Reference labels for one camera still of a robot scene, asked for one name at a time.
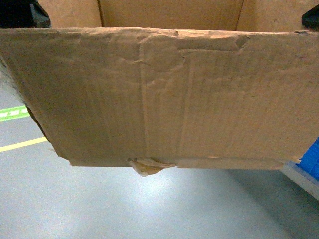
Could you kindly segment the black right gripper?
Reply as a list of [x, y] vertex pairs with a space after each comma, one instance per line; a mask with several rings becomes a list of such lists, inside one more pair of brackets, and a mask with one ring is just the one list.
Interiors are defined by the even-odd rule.
[[319, 6], [316, 5], [301, 17], [302, 26], [307, 30], [319, 30]]

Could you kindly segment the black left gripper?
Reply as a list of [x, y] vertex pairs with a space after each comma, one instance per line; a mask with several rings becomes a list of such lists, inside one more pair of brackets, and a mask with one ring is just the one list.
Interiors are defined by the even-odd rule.
[[1, 28], [50, 28], [48, 13], [37, 0], [1, 0]]

